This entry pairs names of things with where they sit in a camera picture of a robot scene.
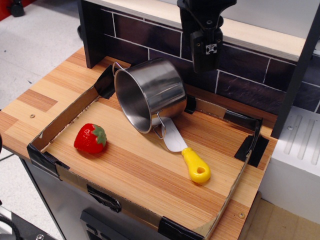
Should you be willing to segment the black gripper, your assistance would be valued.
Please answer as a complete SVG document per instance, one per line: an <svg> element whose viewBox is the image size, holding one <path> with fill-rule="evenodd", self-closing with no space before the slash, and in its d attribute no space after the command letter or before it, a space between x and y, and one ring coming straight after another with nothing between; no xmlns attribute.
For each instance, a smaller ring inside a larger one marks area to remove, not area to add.
<svg viewBox="0 0 320 240"><path fill-rule="evenodd" d="M196 73L217 70L223 48L222 12L236 0L178 0L182 31L190 37L193 68Z"/></svg>

